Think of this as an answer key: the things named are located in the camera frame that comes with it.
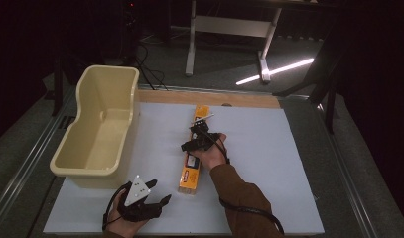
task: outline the metal frame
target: metal frame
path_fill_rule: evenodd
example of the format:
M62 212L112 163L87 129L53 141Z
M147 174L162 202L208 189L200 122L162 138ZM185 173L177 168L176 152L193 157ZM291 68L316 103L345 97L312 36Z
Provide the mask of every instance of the metal frame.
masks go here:
M258 53L261 80L270 82L269 67L266 56L272 42L282 8L277 8L272 22L250 21L230 18L198 16L196 14L196 0L192 1L192 17L190 21L190 46L187 55L186 76L192 76L195 65L195 33L210 32L249 37L265 38L263 51Z
M141 89L150 89L148 85L139 84L139 88ZM230 91L230 90L213 90L213 89L201 89L201 88L187 88L187 87L171 87L172 90L178 91L200 91L200 92L220 92L220 93L240 93L240 94L267 94L264 92L250 92L250 91ZM47 147L49 141L53 137L57 126L62 121L62 116L68 103L73 99L73 90L70 90L65 96L66 104L63 106L60 113L57 117L53 118L47 125L46 129L42 133L41 137L31 150L30 154L26 158L24 164L19 168L16 174L12 177L12 180L7 184L4 193L0 196L0 224L4 220L4 217L7 215L10 207L13 202L17 198L19 192L22 190L23 185L29 177L29 174L33 171L35 164L41 158L41 154L44 149ZM287 98L278 97L279 100L308 100L308 96L288 96ZM337 141L334 136L331 135L326 125L324 124L324 110L322 106L319 104L317 111L317 119L319 124L321 125L321 130L325 132L327 139L329 140L331 146L333 147L333 151L337 158L337 166L341 181L346 190L347 197L352 206L352 210L355 213L357 222L362 231L364 237L378 237L377 232L375 230L372 221L368 215L368 212L364 206L364 202L360 197L357 187L355 186L351 174L348 170L346 163L344 162L343 155L337 145Z

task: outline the white table leg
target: white table leg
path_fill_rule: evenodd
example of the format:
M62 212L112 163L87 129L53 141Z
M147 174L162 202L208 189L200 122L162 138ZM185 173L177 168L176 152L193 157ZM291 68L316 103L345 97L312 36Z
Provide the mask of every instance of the white table leg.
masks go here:
M196 20L196 0L192 1L192 18L190 19L190 46L187 55L186 76L193 75L195 65L195 20Z
M273 35L275 33L276 26L278 25L278 20L279 20L281 11L282 11L282 8L276 9L275 16L273 17L272 24L270 25L269 32L267 34L264 49L262 52L258 52L258 59L260 61L260 68L261 68L260 78L264 83L270 82L269 67L267 66L266 56L267 56L267 52L269 51L270 43L272 42L272 39L273 39Z

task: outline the hand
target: hand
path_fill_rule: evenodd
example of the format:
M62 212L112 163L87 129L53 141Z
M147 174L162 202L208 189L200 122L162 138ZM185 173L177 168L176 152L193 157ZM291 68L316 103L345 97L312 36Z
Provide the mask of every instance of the hand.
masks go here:
M142 226L144 226L149 220L131 222L131 221L124 220L121 217L117 208L118 208L118 203L120 202L121 195L124 194L125 191L126 191L126 189L122 189L120 192L118 192L118 195L114 199L112 210L109 212L109 215L108 215L108 223L109 222L112 222L112 223L109 223L106 226L106 230L116 233L125 238L132 238L137 233L137 231L140 228L142 228Z
M219 139L216 141L224 151L226 151L225 146L223 145L225 140L226 135L220 133ZM216 144L213 144L207 151L196 150L191 151L190 154L199 158L202 161L202 165L209 171L218 165L226 164L225 156Z

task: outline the cable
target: cable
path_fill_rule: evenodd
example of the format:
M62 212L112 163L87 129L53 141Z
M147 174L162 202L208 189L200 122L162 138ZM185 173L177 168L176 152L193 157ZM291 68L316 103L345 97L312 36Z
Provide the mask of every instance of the cable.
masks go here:
M282 235L285 235L285 231L284 231L283 226L280 223L279 219L276 218L276 216L274 216L271 212L267 212L265 210L260 210L257 208L247 207L247 206L234 206L234 205L229 204L226 201L222 200L221 198L219 199L219 202L226 209L231 209L231 210L239 211L239 212L253 213L253 214L264 216L267 219L269 219L270 221L272 221L273 223L275 223L279 232L282 233Z
M103 226L106 227L107 225L109 225L109 224L111 224L111 223L113 223L113 222L115 222L115 221L117 221L117 220L119 220L119 219L121 219L121 218L122 218L122 216L120 215L119 217L117 217L117 218L115 218L115 219L113 219L113 220L111 220L111 221L108 221L108 222L104 223Z
M217 147L219 148L219 150L222 152L223 156L225 157L226 163L227 163L227 164L230 164L230 159L229 159L229 157L227 156L226 148L225 148L225 145L223 144L222 140L220 140L220 138L218 139L218 140L220 141L220 143L222 143L223 147L220 146L220 145L217 143L217 141L214 140L208 133L206 133L206 132L204 132L204 131L202 131L202 130L201 130L201 132L202 132L206 137L208 137L212 142L214 142L215 145L217 145Z
M176 34L176 35L170 37L170 40L175 39L175 38L178 38L178 37L180 37L180 36L183 36L183 35L185 35L186 33L188 33L189 31L190 31L190 30L185 30L185 31L183 31L183 32L181 32L181 33L178 33L178 34ZM150 44L150 45L158 45L158 44L163 44L163 43L164 43L164 41L157 41L157 42L148 42L148 41L146 41L146 40L149 40L150 38L153 38L153 37L156 37L156 36L155 36L154 34L152 34L152 35L150 35L150 36L144 37L144 38L142 38L142 39L140 40L140 42L141 42L141 43L144 43L144 44Z
M140 71L142 72L143 78L146 80L146 82L150 85L150 87L153 90L157 90L159 89L159 87L163 86L166 90L169 90L167 85L164 84L163 80L165 79L165 75L163 72L159 71L159 70L152 70L150 69L147 65L144 64L146 58L148 57L149 51L148 49L141 43L139 43L139 47L143 48L145 50L145 55L143 56L143 59L139 59L138 57L135 58L136 62L137 62L137 67L140 69ZM150 75L152 75L153 78L155 78L155 80L157 80L159 82L159 85L155 88L153 86L153 84L150 82L148 75L146 74L145 70L147 70ZM161 74L161 78L159 78L157 75L155 75L156 73L160 73Z
M102 216L102 230L105 230L106 226L116 220L118 220L119 218L122 217L122 215L119 218L116 218L115 220L112 221L108 221L108 216L109 216L109 210L111 208L111 204L114 202L115 197L118 195L118 193L120 193L120 191L124 188L127 188L127 186L129 185L129 183L131 183L131 181L123 184L122 186L120 186L115 192L114 194L111 196L111 199L109 200L108 206L106 207L105 213Z

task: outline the metal rail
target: metal rail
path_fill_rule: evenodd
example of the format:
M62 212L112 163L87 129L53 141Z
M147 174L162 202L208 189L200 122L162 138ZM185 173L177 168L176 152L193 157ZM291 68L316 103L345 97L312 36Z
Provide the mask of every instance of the metal rail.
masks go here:
M41 154L44 152L45 148L49 144L54 132L57 130L58 125L62 121L62 115L66 110L68 103L74 96L74 92L75 90L72 87L66 93L66 103L64 103L63 108L60 110L56 117L52 117L50 119L43 133L38 138L29 155L26 157L24 163L12 176L12 178L6 185L4 192L0 195L0 225L9 212L10 208L12 207L20 191L22 190L24 184L28 180L30 174L34 170L35 165L37 164L41 157Z
M356 216L356 220L358 221L359 228L361 229L362 235L364 238L378 238L377 232L375 230L374 225L372 224L371 219L369 218L368 211L365 208L365 204L362 201L362 198L358 192L358 189L352 179L352 176L349 172L349 168L344 162L343 154L340 151L340 148L337 145L337 141L335 136L329 133L326 125L325 125L325 110L322 107L322 104L318 106L317 119L322 126L320 127L323 132L327 135L327 139L329 144L332 147L332 151L335 153L335 157L337 160L338 172L341 178L341 182L343 187L347 193L347 198L349 199L350 205L352 206L353 213Z

